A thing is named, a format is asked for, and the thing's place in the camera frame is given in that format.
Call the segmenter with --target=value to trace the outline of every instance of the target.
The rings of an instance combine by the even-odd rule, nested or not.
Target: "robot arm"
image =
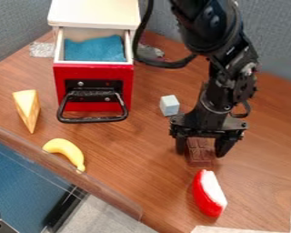
[[[147,13],[149,8],[153,8],[154,2],[148,1]],[[256,92],[255,72],[258,55],[244,34],[236,1],[170,2],[179,22],[183,41],[192,55],[176,62],[177,66],[172,66],[173,63],[164,66],[164,62],[148,63],[140,59],[136,52],[135,57],[151,66],[159,65],[164,68],[183,67],[196,55],[207,57],[210,61],[209,82],[203,85],[196,107],[190,113],[171,117],[170,135],[176,139],[179,154],[184,152],[189,137],[213,137],[216,139],[216,155],[223,157],[239,139],[242,139],[247,129],[247,123],[238,118],[247,117],[250,112],[247,100]],[[138,28],[137,35],[143,31],[141,29]],[[246,113],[232,113],[238,104],[245,106]]]

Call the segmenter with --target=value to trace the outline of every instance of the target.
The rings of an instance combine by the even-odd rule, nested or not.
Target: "yellow banana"
[[[74,145],[72,142],[62,139],[55,138],[48,141],[44,146],[43,150],[48,153],[60,153],[69,158],[78,170],[85,171],[84,166],[84,155],[82,151]]]

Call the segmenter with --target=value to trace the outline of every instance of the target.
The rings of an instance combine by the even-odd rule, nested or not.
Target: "gray wall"
[[[139,0],[144,12],[146,0]],[[238,0],[247,35],[261,57],[263,69],[291,78],[291,0]],[[168,0],[156,0],[149,28],[180,39]]]
[[[51,0],[0,0],[0,60],[50,29]]]
[[[146,0],[139,0],[142,12]],[[155,0],[149,28],[180,39],[168,0]],[[248,36],[263,68],[291,78],[291,0],[238,0]],[[51,0],[0,0],[0,60],[50,28],[46,17]]]

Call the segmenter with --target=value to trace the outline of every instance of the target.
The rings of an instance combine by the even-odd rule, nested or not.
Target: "blue cloth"
[[[83,42],[74,42],[66,39],[65,60],[125,62],[122,38],[119,35],[112,35]]]

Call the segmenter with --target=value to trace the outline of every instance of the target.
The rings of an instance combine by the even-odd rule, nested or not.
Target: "red drawer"
[[[126,62],[92,62],[92,61],[65,61],[65,39],[84,41],[89,38],[120,35],[124,41]],[[131,98],[134,78],[134,65],[129,31],[116,29],[91,29],[60,27],[56,42],[54,76],[59,105],[66,94],[67,80],[86,81],[118,80],[122,82],[122,98],[128,109],[131,108]],[[116,102],[69,102],[66,111],[120,111]]]

